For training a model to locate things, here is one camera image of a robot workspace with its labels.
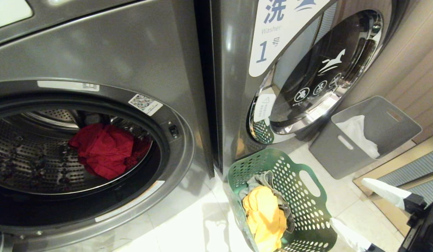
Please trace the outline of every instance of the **qr code sticker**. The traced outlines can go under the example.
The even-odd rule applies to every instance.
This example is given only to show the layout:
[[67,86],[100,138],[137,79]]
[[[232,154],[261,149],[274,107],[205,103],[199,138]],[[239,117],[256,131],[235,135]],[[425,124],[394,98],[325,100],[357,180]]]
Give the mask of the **qr code sticker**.
[[162,103],[156,101],[155,99],[143,96],[141,94],[136,94],[132,99],[129,100],[129,104],[133,105],[135,108],[149,116],[154,115],[154,113],[156,113],[156,111],[163,106]]

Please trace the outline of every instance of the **washing machine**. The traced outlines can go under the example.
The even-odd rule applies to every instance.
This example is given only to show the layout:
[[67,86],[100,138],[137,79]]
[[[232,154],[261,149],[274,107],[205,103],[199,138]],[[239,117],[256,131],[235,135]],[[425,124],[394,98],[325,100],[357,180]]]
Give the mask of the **washing machine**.
[[[96,123],[143,145],[112,178],[68,144]],[[111,251],[213,175],[192,1],[0,0],[0,251]]]
[[212,0],[210,125],[222,174],[314,138],[397,28],[407,1]]

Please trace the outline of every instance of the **washer door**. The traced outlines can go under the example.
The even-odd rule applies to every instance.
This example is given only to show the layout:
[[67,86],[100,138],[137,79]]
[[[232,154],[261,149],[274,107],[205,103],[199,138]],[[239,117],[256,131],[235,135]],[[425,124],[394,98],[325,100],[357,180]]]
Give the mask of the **washer door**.
[[282,142],[329,114],[378,54],[382,14],[360,11],[330,30],[336,5],[303,30],[264,78],[248,122],[258,142]]

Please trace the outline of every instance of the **yellow cloth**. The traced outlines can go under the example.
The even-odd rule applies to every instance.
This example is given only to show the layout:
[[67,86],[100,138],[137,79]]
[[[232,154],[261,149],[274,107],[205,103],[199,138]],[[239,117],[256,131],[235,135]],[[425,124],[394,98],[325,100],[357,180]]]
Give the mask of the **yellow cloth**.
[[282,246],[286,218],[279,209],[277,197],[267,187],[257,187],[244,199],[247,224],[260,252],[272,252]]

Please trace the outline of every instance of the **number 1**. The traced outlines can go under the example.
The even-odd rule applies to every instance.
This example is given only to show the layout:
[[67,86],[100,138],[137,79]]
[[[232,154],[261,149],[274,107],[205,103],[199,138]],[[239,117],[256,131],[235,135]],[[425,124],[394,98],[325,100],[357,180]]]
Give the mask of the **number 1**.
[[257,63],[264,62],[266,60],[265,58],[265,51],[266,51],[266,41],[260,44],[263,49],[261,50],[261,58],[257,61]]

